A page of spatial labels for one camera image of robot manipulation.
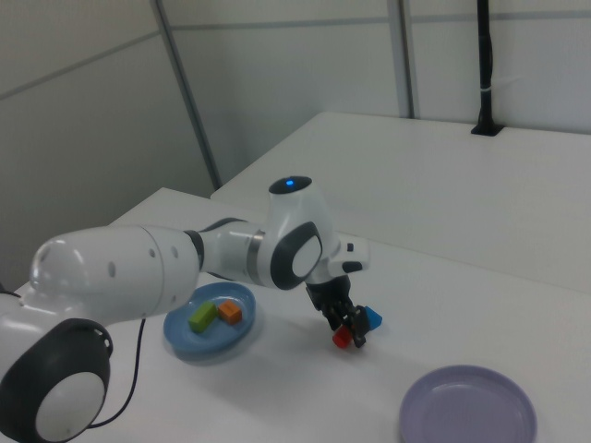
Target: green block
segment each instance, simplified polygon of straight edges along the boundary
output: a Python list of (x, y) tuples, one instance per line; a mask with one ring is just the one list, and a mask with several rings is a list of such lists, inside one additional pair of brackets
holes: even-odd
[(203, 303), (189, 320), (188, 325), (193, 332), (203, 332), (218, 317), (218, 308), (213, 302)]

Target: orange block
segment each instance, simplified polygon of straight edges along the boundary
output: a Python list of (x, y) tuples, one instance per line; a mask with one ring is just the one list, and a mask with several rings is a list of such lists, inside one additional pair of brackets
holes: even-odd
[(219, 305), (218, 314), (220, 315), (220, 318), (229, 325), (235, 325), (242, 320), (242, 309), (240, 309), (232, 300), (226, 300)]

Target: white wall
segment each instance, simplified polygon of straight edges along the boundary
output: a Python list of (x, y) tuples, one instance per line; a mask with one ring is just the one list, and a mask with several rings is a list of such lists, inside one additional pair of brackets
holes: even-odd
[[(416, 117), (475, 123), (476, 0), (407, 0)], [(509, 126), (591, 133), (588, 0), (490, 0), (493, 114)]]
[(163, 4), (224, 182), (320, 112), (408, 116), (387, 0)]
[(149, 0), (0, 2), (0, 281), (162, 186), (213, 190)]

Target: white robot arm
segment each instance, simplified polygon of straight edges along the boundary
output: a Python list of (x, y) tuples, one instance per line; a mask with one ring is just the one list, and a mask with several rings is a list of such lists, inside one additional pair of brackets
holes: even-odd
[(34, 257), (30, 290), (0, 296), (0, 431), (21, 443), (68, 441), (101, 410), (113, 344), (104, 326), (177, 309), (200, 272), (289, 290), (307, 284), (333, 330), (369, 331), (348, 273), (368, 242), (338, 234), (307, 177), (270, 187), (267, 221), (226, 219), (200, 231), (113, 226), (58, 236)]

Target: white table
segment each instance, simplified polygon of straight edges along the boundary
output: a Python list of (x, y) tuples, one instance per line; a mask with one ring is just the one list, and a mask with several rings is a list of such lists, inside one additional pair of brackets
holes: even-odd
[[(228, 216), (262, 218), (161, 189), (115, 223), (201, 229)], [(384, 323), (361, 350), (333, 345), (302, 286), (286, 293), (249, 286), (258, 302), (253, 330), (212, 361), (177, 359), (163, 337), (164, 316), (150, 318), (133, 401), (115, 422), (74, 441), (400, 443), (408, 388), (453, 364), (514, 379), (537, 410), (537, 443), (588, 441), (591, 297), (390, 245), (371, 248), (371, 268), (352, 275), (352, 297)], [(203, 275), (199, 284), (214, 281)], [(101, 419), (127, 396), (138, 325), (109, 328), (115, 353)]]
[(211, 198), (312, 177), (347, 233), (591, 293), (591, 136), (319, 114)]

